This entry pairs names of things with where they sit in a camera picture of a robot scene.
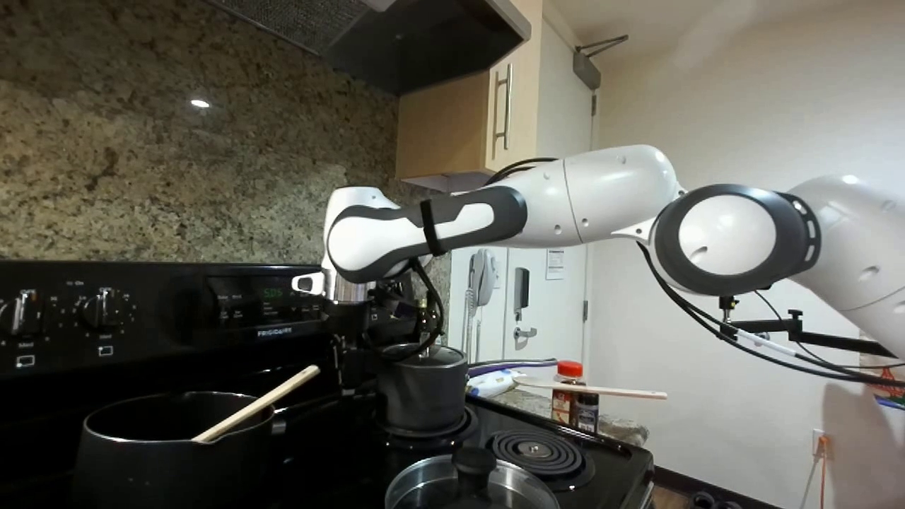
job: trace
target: wall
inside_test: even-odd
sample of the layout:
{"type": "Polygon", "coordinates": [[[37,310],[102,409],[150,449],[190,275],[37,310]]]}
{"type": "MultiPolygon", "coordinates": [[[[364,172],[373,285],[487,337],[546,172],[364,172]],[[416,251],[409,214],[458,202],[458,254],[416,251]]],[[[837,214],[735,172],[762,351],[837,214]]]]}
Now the wall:
{"type": "MultiPolygon", "coordinates": [[[[699,25],[666,50],[602,60],[602,145],[662,146],[685,186],[788,189],[823,172],[858,172],[905,194],[901,25],[905,4],[841,4],[741,30],[720,25],[711,38],[699,25]]],[[[812,330],[857,334],[793,284],[762,296],[781,310],[803,308],[812,330]]],[[[823,428],[834,436],[827,507],[905,507],[905,414],[878,409],[858,384],[718,346],[662,296],[634,245],[593,245],[593,303],[591,381],[669,394],[658,404],[604,401],[614,421],[649,431],[662,467],[775,507],[816,507],[812,431],[823,428]]],[[[742,296],[735,317],[771,313],[742,296]]]]}
{"type": "Polygon", "coordinates": [[[3,4],[0,53],[0,257],[320,260],[332,186],[416,197],[392,95],[208,4],[3,4]]]}

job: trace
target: range hood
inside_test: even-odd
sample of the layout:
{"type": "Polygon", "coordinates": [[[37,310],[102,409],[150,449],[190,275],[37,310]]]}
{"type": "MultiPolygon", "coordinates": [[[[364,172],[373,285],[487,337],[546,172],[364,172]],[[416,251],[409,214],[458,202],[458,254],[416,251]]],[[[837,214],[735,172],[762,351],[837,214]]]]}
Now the range hood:
{"type": "Polygon", "coordinates": [[[528,39],[509,0],[212,0],[388,93],[492,69],[528,39]]]}

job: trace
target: granite backsplash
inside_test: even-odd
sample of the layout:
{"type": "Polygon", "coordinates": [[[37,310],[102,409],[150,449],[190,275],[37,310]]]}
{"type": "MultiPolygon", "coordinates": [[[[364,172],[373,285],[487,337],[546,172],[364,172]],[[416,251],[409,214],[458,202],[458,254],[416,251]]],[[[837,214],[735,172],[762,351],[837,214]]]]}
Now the granite backsplash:
{"type": "Polygon", "coordinates": [[[0,4],[0,257],[320,260],[332,186],[421,197],[392,124],[395,95],[201,0],[0,4]]]}

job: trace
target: white robotic arm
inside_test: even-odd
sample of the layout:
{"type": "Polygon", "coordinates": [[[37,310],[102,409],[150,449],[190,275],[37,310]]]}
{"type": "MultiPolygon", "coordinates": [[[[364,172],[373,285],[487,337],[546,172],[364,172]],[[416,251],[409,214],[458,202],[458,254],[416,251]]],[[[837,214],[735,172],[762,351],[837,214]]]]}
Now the white robotic arm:
{"type": "Polygon", "coordinates": [[[339,189],[324,221],[332,303],[407,260],[458,245],[573,245],[634,237],[692,295],[733,296],[796,279],[905,358],[905,213],[878,189],[816,177],[792,193],[714,183],[685,193],[656,146],[610,146],[399,209],[339,189]]]}

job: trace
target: wooden cabinet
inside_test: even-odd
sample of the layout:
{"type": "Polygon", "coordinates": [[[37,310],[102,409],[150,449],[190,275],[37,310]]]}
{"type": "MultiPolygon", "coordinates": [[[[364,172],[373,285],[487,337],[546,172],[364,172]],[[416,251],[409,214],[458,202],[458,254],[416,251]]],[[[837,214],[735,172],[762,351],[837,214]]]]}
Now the wooden cabinet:
{"type": "Polygon", "coordinates": [[[511,0],[532,38],[487,73],[399,98],[395,177],[462,189],[537,156],[542,0],[511,0]]]}

